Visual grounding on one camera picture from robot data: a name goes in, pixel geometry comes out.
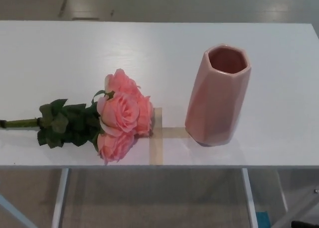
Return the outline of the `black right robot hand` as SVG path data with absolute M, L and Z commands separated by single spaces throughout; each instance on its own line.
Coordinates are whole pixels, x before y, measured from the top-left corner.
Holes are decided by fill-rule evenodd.
M 291 228 L 319 228 L 319 225 L 310 224 L 302 221 L 292 221 Z

